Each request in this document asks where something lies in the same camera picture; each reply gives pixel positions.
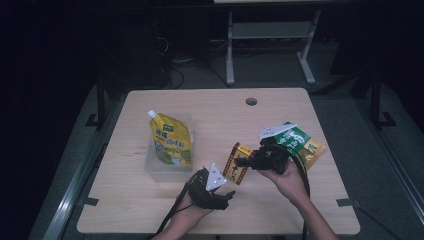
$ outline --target yellow snack package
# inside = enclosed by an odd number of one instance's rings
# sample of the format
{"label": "yellow snack package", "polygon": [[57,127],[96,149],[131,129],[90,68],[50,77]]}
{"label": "yellow snack package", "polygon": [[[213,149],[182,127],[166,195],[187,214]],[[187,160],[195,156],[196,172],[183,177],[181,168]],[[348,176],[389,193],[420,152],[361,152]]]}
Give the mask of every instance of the yellow snack package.
{"label": "yellow snack package", "polygon": [[254,156],[255,152],[253,152],[250,148],[241,145],[239,142],[237,142],[234,145],[233,150],[231,151],[230,157],[227,160],[227,164],[225,165],[224,172],[222,175],[235,182],[237,185],[240,185],[248,167],[238,167],[234,159],[250,158]]}
{"label": "yellow snack package", "polygon": [[156,154],[168,165],[192,166],[191,141],[187,124],[162,113],[149,111]]}
{"label": "yellow snack package", "polygon": [[278,144],[284,145],[293,155],[299,154],[306,170],[315,163],[324,152],[325,145],[312,138],[298,127],[293,127],[287,131],[274,136]]}

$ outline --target person's left hand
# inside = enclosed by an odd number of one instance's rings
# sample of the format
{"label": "person's left hand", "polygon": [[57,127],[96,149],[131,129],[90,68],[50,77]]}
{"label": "person's left hand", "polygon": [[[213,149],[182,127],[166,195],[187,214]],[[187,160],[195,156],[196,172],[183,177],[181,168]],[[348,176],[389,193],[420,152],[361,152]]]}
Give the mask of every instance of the person's left hand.
{"label": "person's left hand", "polygon": [[171,218],[170,225],[177,224],[180,227],[184,227],[185,229],[187,229],[187,232],[188,232],[194,226],[196,226],[197,223],[199,223],[199,221],[202,220],[202,218],[204,218],[209,213],[213,212],[213,209],[203,209],[193,204],[193,201],[191,200],[191,197],[188,193],[186,193],[183,200],[178,205],[177,211],[187,206],[190,206],[190,207],[180,212],[177,212]]}
{"label": "person's left hand", "polygon": [[188,193],[186,193],[178,205],[177,211],[185,207],[188,208],[175,213],[171,218],[169,226],[153,239],[179,239],[195,227],[202,218],[213,212],[213,209],[203,209],[194,205]]}

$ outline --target yellow pouch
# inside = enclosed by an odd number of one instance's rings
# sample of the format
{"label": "yellow pouch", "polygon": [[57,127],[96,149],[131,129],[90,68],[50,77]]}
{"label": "yellow pouch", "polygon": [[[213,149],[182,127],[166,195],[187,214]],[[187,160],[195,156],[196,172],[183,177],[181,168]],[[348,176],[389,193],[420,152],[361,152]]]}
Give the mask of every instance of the yellow pouch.
{"label": "yellow pouch", "polygon": [[162,113],[149,111],[156,154],[168,165],[191,166],[191,141],[187,124]]}

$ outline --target hand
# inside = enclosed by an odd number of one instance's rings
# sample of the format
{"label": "hand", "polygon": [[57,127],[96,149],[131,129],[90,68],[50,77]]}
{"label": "hand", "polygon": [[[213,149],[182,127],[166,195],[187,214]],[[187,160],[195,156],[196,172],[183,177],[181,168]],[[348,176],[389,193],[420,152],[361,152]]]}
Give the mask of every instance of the hand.
{"label": "hand", "polygon": [[277,186],[278,191],[294,206],[299,207],[303,202],[309,201],[299,169],[294,162],[288,162],[287,169],[282,175],[272,170],[257,170],[257,172],[269,178]]}
{"label": "hand", "polygon": [[195,227],[200,220],[213,211],[212,209],[203,209],[194,205],[190,195],[187,193],[178,205],[177,211],[178,210],[181,211],[175,213],[175,215],[171,218],[169,225],[153,239],[180,239],[188,231]]}
{"label": "hand", "polygon": [[272,170],[257,171],[269,178],[277,186],[278,191],[299,210],[312,239],[338,239],[327,221],[309,199],[302,177],[294,162],[290,161],[287,164],[287,169],[282,175]]}

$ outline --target table hole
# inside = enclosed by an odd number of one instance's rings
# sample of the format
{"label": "table hole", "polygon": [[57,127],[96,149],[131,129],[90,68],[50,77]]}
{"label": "table hole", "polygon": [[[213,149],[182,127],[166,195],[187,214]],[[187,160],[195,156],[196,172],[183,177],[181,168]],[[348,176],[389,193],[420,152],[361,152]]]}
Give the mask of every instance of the table hole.
{"label": "table hole", "polygon": [[246,98],[246,104],[249,106],[255,106],[258,103],[256,98]]}

